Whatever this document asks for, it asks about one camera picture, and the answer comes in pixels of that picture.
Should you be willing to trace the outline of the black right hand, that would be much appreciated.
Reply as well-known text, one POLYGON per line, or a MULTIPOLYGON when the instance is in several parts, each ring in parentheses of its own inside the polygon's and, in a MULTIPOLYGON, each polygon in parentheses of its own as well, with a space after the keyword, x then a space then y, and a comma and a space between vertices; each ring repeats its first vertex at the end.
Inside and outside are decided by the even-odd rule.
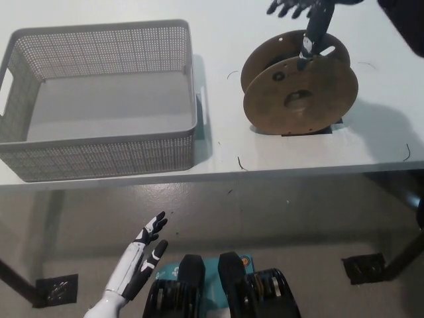
POLYGON ((291 17, 296 19, 304 10, 309 9, 307 13, 309 23, 303 35, 299 60, 297 61, 297 69, 302 71, 312 61, 314 55, 318 53, 317 50, 321 47, 322 39, 330 25, 335 5, 351 6, 361 2, 362 0, 274 0, 268 7, 266 14, 271 15, 280 7, 281 10, 278 13, 278 17, 283 18, 290 9, 294 8, 295 10, 291 17))

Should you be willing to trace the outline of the white and black left hand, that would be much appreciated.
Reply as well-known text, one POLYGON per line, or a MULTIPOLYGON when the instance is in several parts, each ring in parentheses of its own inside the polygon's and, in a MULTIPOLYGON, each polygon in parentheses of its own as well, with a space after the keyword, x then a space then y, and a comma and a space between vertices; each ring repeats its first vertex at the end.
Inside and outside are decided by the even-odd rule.
POLYGON ((142 228, 121 256, 106 285, 107 292, 114 292, 127 301, 137 296, 165 253, 168 241, 161 240, 146 259, 144 248, 158 238, 167 221, 165 212, 161 212, 142 228))

